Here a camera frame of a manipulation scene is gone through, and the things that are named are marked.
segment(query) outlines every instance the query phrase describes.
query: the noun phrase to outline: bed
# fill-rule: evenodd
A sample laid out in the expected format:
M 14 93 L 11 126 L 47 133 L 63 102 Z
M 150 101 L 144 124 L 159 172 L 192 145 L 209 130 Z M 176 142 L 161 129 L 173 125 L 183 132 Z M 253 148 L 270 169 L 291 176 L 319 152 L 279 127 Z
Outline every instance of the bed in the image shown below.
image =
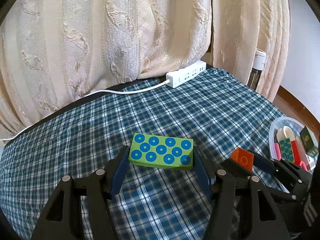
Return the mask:
M 159 82 L 151 78 L 124 91 Z M 30 239 L 64 175 L 79 178 L 104 167 L 122 145 L 131 144 L 135 132 L 192 138 L 219 163 L 237 147 L 269 157 L 269 127 L 284 116 L 268 100 L 215 68 L 175 89 L 163 86 L 134 95 L 99 96 L 66 107 L 4 148 L 0 208 L 22 239 Z M 270 176 L 254 172 L 266 185 L 279 188 Z M 81 203 L 85 236 L 91 239 L 85 197 Z M 212 211 L 193 170 L 132 164 L 109 208 L 120 239 L 202 239 Z

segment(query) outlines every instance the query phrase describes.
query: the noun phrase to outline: screw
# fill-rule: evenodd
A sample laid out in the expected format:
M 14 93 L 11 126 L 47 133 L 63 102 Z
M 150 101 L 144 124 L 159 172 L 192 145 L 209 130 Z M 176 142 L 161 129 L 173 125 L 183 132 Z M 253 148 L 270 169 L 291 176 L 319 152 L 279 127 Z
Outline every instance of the screw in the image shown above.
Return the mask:
M 96 171 L 97 175 L 103 175 L 104 174 L 104 169 L 99 169 Z
M 257 176 L 252 176 L 251 179 L 254 182 L 259 182 L 259 180 L 260 180 Z
M 227 174 L 225 170 L 218 170 L 217 173 L 218 173 L 220 176 L 224 176 L 224 175 Z
M 70 179 L 70 176 L 69 176 L 69 175 L 65 175 L 65 176 L 63 176 L 63 178 L 62 178 L 62 180 L 63 180 L 64 182 L 68 181 L 69 179 Z

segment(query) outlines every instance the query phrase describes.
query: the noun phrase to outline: blue circle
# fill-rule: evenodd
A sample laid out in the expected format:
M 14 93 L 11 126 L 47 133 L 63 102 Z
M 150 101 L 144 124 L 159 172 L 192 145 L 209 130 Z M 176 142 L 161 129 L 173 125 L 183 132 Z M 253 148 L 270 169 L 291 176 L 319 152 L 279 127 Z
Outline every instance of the blue circle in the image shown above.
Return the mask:
M 167 145 L 168 147 L 173 147 L 175 144 L 176 140 L 172 137 L 168 137 L 167 139 L 165 139 L 165 145 Z
M 140 150 L 146 153 L 150 151 L 150 145 L 148 143 L 141 143 Z
M 134 137 L 134 140 L 137 142 L 137 143 L 142 143 L 144 141 L 144 135 L 143 134 L 137 134 L 135 137 Z
M 160 144 L 160 145 L 157 146 L 156 152 L 157 152 L 158 154 L 161 154 L 161 155 L 162 155 L 162 154 L 165 154 L 165 153 L 167 152 L 167 147 Z
M 141 156 L 142 156 L 142 153 L 139 150 L 133 150 L 131 153 L 131 158 L 133 158 L 134 160 L 140 159 Z
M 156 136 L 152 136 L 149 138 L 149 144 L 152 146 L 156 146 L 159 143 L 159 139 Z
M 174 162 L 174 157 L 172 154 L 166 154 L 164 157 L 163 157 L 163 161 L 166 163 L 166 164 L 172 164 Z
M 188 140 L 183 140 L 181 142 L 182 149 L 189 150 L 191 148 L 191 142 Z
M 191 158 L 188 155 L 182 155 L 181 158 L 180 158 L 180 162 L 183 165 L 188 165 L 191 162 Z
M 154 152 L 148 152 L 146 154 L 146 160 L 148 162 L 154 162 L 156 160 L 156 158 L 157 158 L 157 155 Z
M 179 147 L 175 147 L 172 149 L 171 153 L 174 157 L 179 157 L 182 154 L 182 150 Z

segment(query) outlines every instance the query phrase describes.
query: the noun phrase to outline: wooden floor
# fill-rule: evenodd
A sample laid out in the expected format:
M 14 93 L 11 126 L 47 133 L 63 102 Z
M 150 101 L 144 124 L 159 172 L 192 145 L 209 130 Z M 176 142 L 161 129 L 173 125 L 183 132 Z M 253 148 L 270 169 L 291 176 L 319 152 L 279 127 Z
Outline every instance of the wooden floor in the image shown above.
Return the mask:
M 292 94 L 280 87 L 273 104 L 286 116 L 296 119 L 306 125 L 319 138 L 319 121 Z

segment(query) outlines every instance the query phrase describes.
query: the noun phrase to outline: red object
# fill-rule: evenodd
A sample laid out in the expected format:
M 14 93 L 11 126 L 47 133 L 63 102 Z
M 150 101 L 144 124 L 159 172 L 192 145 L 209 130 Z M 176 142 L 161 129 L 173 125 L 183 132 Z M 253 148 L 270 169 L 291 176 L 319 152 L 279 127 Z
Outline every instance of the red object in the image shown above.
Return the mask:
M 231 159 L 245 167 L 248 171 L 252 171 L 254 155 L 242 148 L 237 148 L 231 154 Z
M 303 161 L 300 162 L 300 166 L 301 166 L 301 168 L 303 168 L 305 171 L 308 171 L 307 166 L 306 166 L 306 164 L 305 164 Z
M 277 158 L 278 161 L 281 160 L 281 151 L 280 151 L 280 147 L 278 143 L 275 143 L 275 149 L 276 149 L 276 154 L 277 154 Z
M 291 141 L 291 146 L 292 146 L 292 152 L 293 152 L 293 157 L 294 157 L 294 164 L 300 166 L 301 158 L 300 158 L 300 154 L 299 154 L 299 150 L 298 150 L 296 141 Z

